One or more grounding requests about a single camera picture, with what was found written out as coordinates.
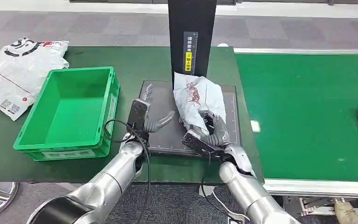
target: white cable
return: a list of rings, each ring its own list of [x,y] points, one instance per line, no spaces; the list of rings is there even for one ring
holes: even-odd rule
[[[250,219],[249,219],[247,216],[245,216],[244,214],[235,213],[235,212],[232,212],[230,209],[228,209],[228,208],[225,206],[225,204],[224,204],[221,200],[218,199],[218,197],[215,195],[215,192],[214,192],[213,190],[212,190],[212,194],[213,194],[213,196],[215,197],[215,199],[216,199],[221,205],[223,205],[223,207],[224,207],[229,213],[231,213],[231,214],[233,214],[233,215],[237,215],[237,216],[244,217],[245,219],[247,219],[248,221],[250,221]]]

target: package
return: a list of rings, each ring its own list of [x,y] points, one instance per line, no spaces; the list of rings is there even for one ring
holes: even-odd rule
[[[197,126],[205,135],[209,131],[198,111],[210,110],[220,115],[226,122],[221,87],[205,77],[183,75],[175,72],[173,97],[178,108],[181,121],[189,130],[191,125]]]
[[[34,42],[26,37],[0,51],[0,110],[12,120],[32,105],[52,69],[69,67],[66,41]]]

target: black vertical post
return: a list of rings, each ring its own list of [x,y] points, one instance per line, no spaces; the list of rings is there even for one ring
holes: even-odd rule
[[[207,76],[217,0],[168,0],[173,73]]]

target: green plastic crate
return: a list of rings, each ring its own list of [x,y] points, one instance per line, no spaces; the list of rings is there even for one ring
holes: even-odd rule
[[[51,70],[14,149],[35,161],[107,156],[103,125],[115,116],[119,89],[112,67]]]

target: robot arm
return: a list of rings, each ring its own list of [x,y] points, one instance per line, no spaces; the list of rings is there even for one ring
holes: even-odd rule
[[[149,133],[157,132],[172,120],[174,112],[152,121],[147,116],[149,106],[149,94],[133,100],[127,121],[131,130],[123,137],[118,154],[88,183],[39,206],[27,224],[103,224],[126,188],[141,173],[147,157],[143,145],[148,146]]]
[[[221,160],[219,176],[251,223],[300,224],[279,206],[257,180],[245,150],[230,143],[222,118],[210,111],[200,111],[200,115],[213,133],[203,136],[199,132],[189,130],[182,143],[200,155],[212,155]]]

